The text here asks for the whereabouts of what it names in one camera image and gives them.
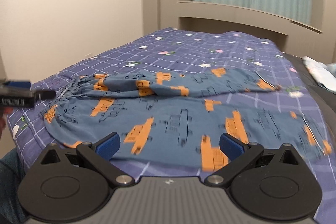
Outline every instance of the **plaid bedsheet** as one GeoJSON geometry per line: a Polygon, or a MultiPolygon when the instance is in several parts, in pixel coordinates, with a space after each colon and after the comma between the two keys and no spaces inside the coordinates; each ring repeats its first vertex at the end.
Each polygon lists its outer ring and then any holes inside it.
{"type": "MultiPolygon", "coordinates": [[[[260,71],[283,89],[275,93],[228,94],[216,97],[223,103],[242,104],[269,110],[296,111],[314,118],[325,138],[330,140],[319,107],[303,86],[295,68],[270,40],[239,32],[208,34],[167,28],[83,60],[49,78],[34,88],[59,90],[74,75],[93,73],[131,73],[138,69],[157,72],[162,69],[179,72],[205,72],[210,68],[238,67],[260,71]]],[[[27,170],[42,149],[55,140],[44,128],[40,111],[48,102],[38,102],[35,109],[17,109],[8,117],[8,125],[19,156],[27,170]]],[[[153,162],[112,160],[134,178],[144,176],[194,176],[208,174],[200,169],[163,166],[153,162]]],[[[316,213],[319,223],[332,224],[336,219],[335,154],[317,162],[307,162],[323,190],[323,200],[316,213]]]]}

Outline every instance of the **person's hand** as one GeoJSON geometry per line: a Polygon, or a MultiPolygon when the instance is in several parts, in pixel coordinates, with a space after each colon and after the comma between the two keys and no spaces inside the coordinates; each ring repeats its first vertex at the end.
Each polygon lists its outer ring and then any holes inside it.
{"type": "Polygon", "coordinates": [[[5,107],[3,109],[0,109],[0,113],[2,113],[1,118],[0,118],[0,138],[1,138],[1,135],[2,135],[2,131],[6,127],[6,121],[3,118],[3,114],[11,114],[12,112],[13,112],[13,108],[11,108],[11,107],[5,107]]]}

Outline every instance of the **pants leg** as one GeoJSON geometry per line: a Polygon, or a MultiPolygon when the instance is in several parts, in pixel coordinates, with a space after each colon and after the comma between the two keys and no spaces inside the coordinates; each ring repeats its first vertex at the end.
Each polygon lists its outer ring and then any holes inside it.
{"type": "Polygon", "coordinates": [[[12,224],[19,224],[26,218],[17,197],[17,189],[24,175],[16,149],[0,160],[0,214],[12,224]]]}

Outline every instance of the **floor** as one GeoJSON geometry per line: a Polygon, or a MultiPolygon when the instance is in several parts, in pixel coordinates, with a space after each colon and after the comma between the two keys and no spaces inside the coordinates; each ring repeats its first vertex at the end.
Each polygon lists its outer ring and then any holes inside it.
{"type": "Polygon", "coordinates": [[[8,127],[3,130],[2,137],[0,139],[0,159],[6,155],[10,150],[15,147],[12,134],[8,127]]]}

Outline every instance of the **jeans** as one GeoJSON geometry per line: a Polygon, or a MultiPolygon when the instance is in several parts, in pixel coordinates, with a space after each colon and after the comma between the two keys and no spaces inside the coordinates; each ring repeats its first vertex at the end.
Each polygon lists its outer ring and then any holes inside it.
{"type": "Polygon", "coordinates": [[[0,160],[0,215],[12,224],[22,223],[26,218],[17,197],[24,175],[16,149],[9,151],[0,160]]]}

